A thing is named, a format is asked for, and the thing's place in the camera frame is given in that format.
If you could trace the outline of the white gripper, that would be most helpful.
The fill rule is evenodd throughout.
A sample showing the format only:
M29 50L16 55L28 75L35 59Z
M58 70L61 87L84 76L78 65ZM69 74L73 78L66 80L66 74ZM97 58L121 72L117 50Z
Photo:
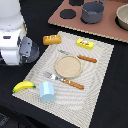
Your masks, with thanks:
M0 52L7 65L19 65L23 57L29 57L32 40L24 35L22 29L0 31Z

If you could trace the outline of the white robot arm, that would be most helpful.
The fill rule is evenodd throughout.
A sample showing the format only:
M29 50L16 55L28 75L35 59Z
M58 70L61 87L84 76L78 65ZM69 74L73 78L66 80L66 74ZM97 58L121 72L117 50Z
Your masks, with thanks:
M26 34L19 0L0 0L0 54L7 65L19 65L30 56L32 40Z

